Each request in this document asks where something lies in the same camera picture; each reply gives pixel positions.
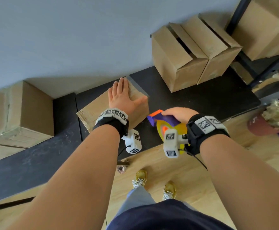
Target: black wrist strap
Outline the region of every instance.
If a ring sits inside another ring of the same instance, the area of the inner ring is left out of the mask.
[[[123,137],[124,135],[128,134],[128,129],[129,129],[129,120],[127,120],[127,124],[123,125],[118,119],[114,117],[104,117],[101,120],[99,120],[96,125],[94,126],[93,130],[96,129],[97,127],[100,127],[102,125],[111,125],[116,128],[116,130],[119,133],[119,137]]]
[[[205,117],[203,114],[196,114],[192,116],[188,122],[187,126],[187,138],[189,145],[185,145],[185,149],[187,150],[187,154],[196,155],[200,153],[200,145],[203,141],[207,138],[211,137],[212,135],[223,134],[228,137],[230,135],[226,132],[225,129],[215,129],[207,134],[204,134],[201,128],[199,128],[195,121]]]

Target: person's left hand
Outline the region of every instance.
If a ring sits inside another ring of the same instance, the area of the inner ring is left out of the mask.
[[[119,82],[115,81],[113,87],[108,89],[108,102],[110,108],[118,108],[127,115],[132,114],[135,109],[142,103],[148,101],[147,96],[142,96],[134,101],[129,97],[129,85],[126,78],[120,78]]]

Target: black metal frame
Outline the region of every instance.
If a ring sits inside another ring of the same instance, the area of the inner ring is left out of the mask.
[[[240,3],[238,4],[227,28],[226,28],[226,32],[229,35],[232,35],[235,28],[237,27],[241,17],[243,16],[243,14],[245,13],[249,3],[251,2],[251,0],[241,0]],[[264,80],[266,80],[268,78],[268,76],[270,76],[272,73],[277,73],[277,71],[279,70],[279,58],[274,61],[273,63],[271,63],[263,72],[261,72],[260,74],[257,74],[253,68],[251,66],[249,66],[249,64],[247,64],[245,61],[249,60],[249,58],[247,58],[247,56],[243,53],[240,52],[240,54],[238,54],[237,56],[238,61],[240,62],[240,64],[250,73],[250,75],[254,78],[252,82],[250,82],[250,84],[248,85],[249,87],[253,88],[254,86],[256,86],[257,84],[263,82]]]

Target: hand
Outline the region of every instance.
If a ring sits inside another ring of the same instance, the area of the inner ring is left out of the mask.
[[[199,114],[197,111],[185,107],[173,107],[162,112],[162,115],[173,115],[181,123],[187,124],[189,119]]]
[[[142,96],[134,101],[129,97],[129,84],[126,78],[120,78],[119,82],[115,81],[113,87],[108,89],[108,102],[110,108],[118,108],[127,115],[132,114],[135,109],[142,103],[148,101],[147,96]]]

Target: shoe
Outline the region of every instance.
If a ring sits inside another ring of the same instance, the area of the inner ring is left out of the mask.
[[[163,201],[167,199],[175,199],[176,195],[176,185],[173,182],[166,183],[164,186]]]
[[[147,181],[147,171],[146,170],[139,170],[137,171],[134,180],[132,180],[133,189],[142,186],[145,186]]]

